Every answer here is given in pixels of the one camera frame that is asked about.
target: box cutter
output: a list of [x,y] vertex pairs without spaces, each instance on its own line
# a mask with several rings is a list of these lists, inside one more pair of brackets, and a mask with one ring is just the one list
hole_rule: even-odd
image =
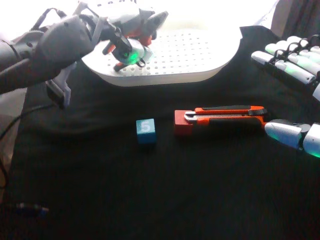
[[217,107],[197,107],[186,111],[185,120],[190,124],[221,127],[261,127],[266,125],[268,111],[263,106],[233,105]]

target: perforated tray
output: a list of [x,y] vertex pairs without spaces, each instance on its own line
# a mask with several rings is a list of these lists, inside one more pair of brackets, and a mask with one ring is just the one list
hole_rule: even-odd
[[145,67],[130,65],[119,72],[112,54],[103,55],[101,42],[83,62],[105,81],[123,87],[203,81],[215,75],[237,52],[240,39],[225,46],[214,33],[201,29],[163,30],[150,45],[153,56]]

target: black tablecloth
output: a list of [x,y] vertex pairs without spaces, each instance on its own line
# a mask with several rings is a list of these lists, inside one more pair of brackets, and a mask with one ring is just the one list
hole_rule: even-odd
[[[50,208],[41,239],[318,239],[319,159],[263,134],[176,139],[174,110],[258,105],[274,118],[313,123],[308,99],[251,63],[279,39],[241,29],[231,62],[211,79],[117,87],[79,63],[70,107],[19,126],[6,199]],[[221,39],[231,36],[217,36]],[[24,109],[49,103],[30,87]],[[155,119],[157,143],[141,149],[136,120]]]

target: robotic hand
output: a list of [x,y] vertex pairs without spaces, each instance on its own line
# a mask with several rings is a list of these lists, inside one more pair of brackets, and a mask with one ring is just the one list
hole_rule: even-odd
[[[271,43],[266,52],[252,53],[251,60],[295,91],[320,101],[320,35],[310,38],[291,36]],[[275,119],[265,125],[270,137],[289,147],[320,158],[320,123],[292,123]]]
[[[82,14],[88,9],[92,15]],[[47,13],[55,10],[61,21],[39,28]],[[45,82],[48,96],[60,108],[69,105],[71,90],[67,79],[76,62],[92,52],[100,41],[110,40],[104,54],[112,52],[120,61],[115,70],[127,65],[144,67],[152,52],[147,47],[168,13],[138,7],[128,19],[101,17],[87,3],[80,2],[72,16],[47,9],[33,28],[12,41],[0,40],[0,94]]]

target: blue cube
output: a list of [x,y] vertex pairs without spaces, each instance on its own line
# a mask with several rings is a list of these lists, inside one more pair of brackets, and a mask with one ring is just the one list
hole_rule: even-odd
[[156,128],[155,120],[144,119],[136,122],[136,135],[139,144],[154,144],[156,143]]

